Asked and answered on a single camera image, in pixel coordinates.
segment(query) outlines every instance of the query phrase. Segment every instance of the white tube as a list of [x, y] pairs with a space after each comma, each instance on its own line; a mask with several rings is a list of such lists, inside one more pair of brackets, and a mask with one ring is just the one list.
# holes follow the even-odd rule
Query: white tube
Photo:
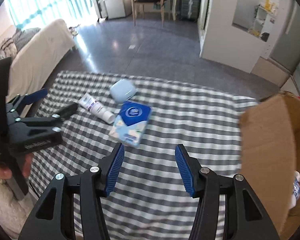
[[95, 100], [91, 95], [86, 93], [83, 98], [79, 100], [80, 106], [87, 109], [90, 113], [101, 118], [103, 121], [111, 124], [114, 122], [115, 115], [110, 111], [107, 111], [103, 104]]

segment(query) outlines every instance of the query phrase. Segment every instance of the tissue pack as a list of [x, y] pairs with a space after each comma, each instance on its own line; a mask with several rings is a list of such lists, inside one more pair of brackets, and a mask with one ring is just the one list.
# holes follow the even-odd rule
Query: tissue pack
[[109, 136], [124, 145], [137, 147], [146, 130], [150, 114], [149, 106], [133, 101], [124, 101]]

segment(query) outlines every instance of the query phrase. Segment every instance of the wooden chair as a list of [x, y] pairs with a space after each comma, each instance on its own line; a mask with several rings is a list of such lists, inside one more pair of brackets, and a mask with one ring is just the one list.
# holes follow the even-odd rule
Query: wooden chair
[[[157, 4], [160, 4], [160, 12], [161, 12], [161, 21], [162, 21], [162, 27], [163, 27], [163, 22], [164, 22], [164, 4], [165, 2], [169, 2], [168, 6], [169, 6], [169, 19], [170, 19], [170, 0], [160, 0], [160, 2], [158, 2]], [[142, 18], [145, 18], [145, 4], [153, 4], [153, 3], [145, 3], [145, 2], [138, 2], [138, 0], [131, 0], [131, 6], [132, 6], [132, 17], [133, 17], [133, 23], [134, 26], [136, 26], [136, 19], [138, 16], [138, 11], [139, 11], [139, 7], [141, 6], [141, 15]]]

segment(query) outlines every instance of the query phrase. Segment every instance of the human hand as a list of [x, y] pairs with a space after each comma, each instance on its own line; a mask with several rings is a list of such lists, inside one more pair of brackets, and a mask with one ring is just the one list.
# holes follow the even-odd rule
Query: human hand
[[[31, 163], [33, 159], [33, 153], [28, 153], [25, 156], [25, 163], [23, 165], [22, 174], [25, 178], [28, 178], [31, 171]], [[0, 167], [0, 179], [11, 179], [12, 171], [8, 167]]]

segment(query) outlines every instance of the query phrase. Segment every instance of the tiled floor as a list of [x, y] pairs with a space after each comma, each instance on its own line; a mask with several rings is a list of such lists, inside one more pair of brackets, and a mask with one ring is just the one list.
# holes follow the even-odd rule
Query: tiled floor
[[199, 58], [196, 23], [166, 20], [159, 13], [82, 24], [74, 38], [78, 49], [59, 62], [44, 87], [50, 88], [61, 70], [122, 73], [195, 83], [235, 95], [265, 97], [278, 87], [236, 68]]

